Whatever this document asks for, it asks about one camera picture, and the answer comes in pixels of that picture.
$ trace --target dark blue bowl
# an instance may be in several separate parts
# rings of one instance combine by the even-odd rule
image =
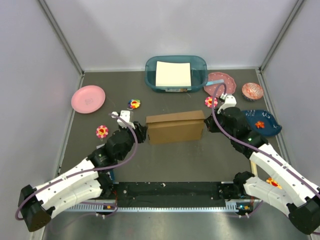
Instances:
[[[265,137],[272,137],[280,133],[282,126],[279,125],[275,117],[266,110],[244,110],[246,120],[253,130]],[[264,122],[264,128],[257,128],[258,121]]]

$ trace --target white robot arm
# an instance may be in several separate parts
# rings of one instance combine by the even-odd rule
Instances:
[[[282,189],[262,181],[250,172],[238,173],[233,182],[242,194],[259,198],[277,208],[297,229],[311,234],[320,226],[319,186],[305,179],[279,156],[264,137],[250,128],[232,95],[223,94],[220,99],[225,101],[216,110],[215,120],[220,126],[217,126],[211,115],[205,120],[208,130],[227,135],[238,152],[266,171]]]
[[[21,189],[15,217],[24,220],[30,232],[42,228],[59,213],[76,204],[98,197],[107,198],[113,193],[114,183],[109,171],[117,166],[118,161],[124,160],[135,141],[143,143],[146,140],[147,127],[137,121],[131,122],[130,111],[112,114],[114,118],[120,116],[119,130],[108,138],[106,144],[57,178],[36,187],[27,185]]]

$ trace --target gray table surface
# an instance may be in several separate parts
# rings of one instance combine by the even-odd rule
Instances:
[[[243,110],[266,109],[263,99],[247,102],[241,96],[244,83],[257,83],[254,70],[221,71],[233,77],[238,85],[237,106]],[[74,167],[101,141],[96,137],[97,126],[104,124],[110,131],[117,129],[116,121],[108,116],[112,111],[126,109],[128,100],[141,100],[134,110],[134,119],[145,123],[146,116],[210,109],[204,105],[208,96],[197,93],[153,92],[144,83],[143,72],[86,73],[83,86],[98,85],[105,90],[106,102],[97,112],[74,116],[62,172]],[[269,139],[278,150],[275,138]],[[203,132],[200,141],[164,145],[139,144],[132,162],[115,170],[118,181],[232,181],[238,172],[250,171],[249,160],[236,152],[230,141],[219,133]],[[262,179],[268,177],[259,171]],[[63,212],[51,222],[59,232],[83,213]],[[46,228],[43,240],[306,240],[277,209],[263,204],[250,219],[238,219],[223,213],[119,212],[102,220],[94,216],[81,217],[60,234]]]
[[[258,83],[254,69],[220,72],[229,74],[237,84],[234,93],[237,107],[242,110],[267,109],[263,99],[249,102],[242,97],[241,88],[245,83]],[[126,110],[130,99],[141,100],[141,106],[133,110],[133,118],[143,125],[146,116],[151,115],[203,110],[207,117],[211,113],[204,104],[209,95],[203,89],[194,93],[156,93],[146,86],[144,72],[141,71],[86,73],[82,86],[87,85],[100,86],[105,91],[106,100],[94,113],[75,113],[62,173],[102,144],[96,136],[98,126],[106,125],[111,133],[117,130],[115,119],[108,113]],[[279,152],[276,138],[271,137],[269,141]],[[159,145],[150,145],[146,141],[139,144],[135,158],[114,172],[119,182],[210,182],[232,181],[236,173],[250,170],[250,161],[235,151],[225,136],[204,130],[200,141]],[[259,169],[258,173],[260,178],[268,178],[262,170]]]
[[[110,218],[62,212],[43,240],[308,240],[277,209],[264,203],[249,219],[227,213],[119,212]]]

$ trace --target teal plastic bin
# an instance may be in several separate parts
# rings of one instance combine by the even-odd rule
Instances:
[[[191,86],[156,86],[157,62],[190,63]],[[202,89],[208,82],[206,61],[199,56],[175,55],[154,56],[145,64],[145,84],[157,93],[193,93]]]

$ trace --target blue tray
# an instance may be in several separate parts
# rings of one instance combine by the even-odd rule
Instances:
[[[156,86],[156,71],[158,61],[179,64],[190,63],[191,86]],[[145,84],[157,93],[193,93],[202,89],[208,82],[207,63],[199,56],[154,56],[146,62],[144,74]]]
[[[272,137],[280,133],[282,126],[279,125],[275,117],[266,110],[244,110],[246,120],[253,130],[265,137]],[[258,121],[264,122],[264,128],[257,128]]]

